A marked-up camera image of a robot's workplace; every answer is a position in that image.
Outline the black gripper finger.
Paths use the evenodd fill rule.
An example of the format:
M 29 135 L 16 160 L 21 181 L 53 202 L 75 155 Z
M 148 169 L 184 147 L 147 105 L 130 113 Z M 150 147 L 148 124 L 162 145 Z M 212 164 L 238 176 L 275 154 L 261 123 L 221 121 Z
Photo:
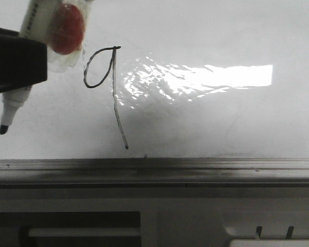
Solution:
M 47 47 L 0 28 L 0 93 L 47 80 Z

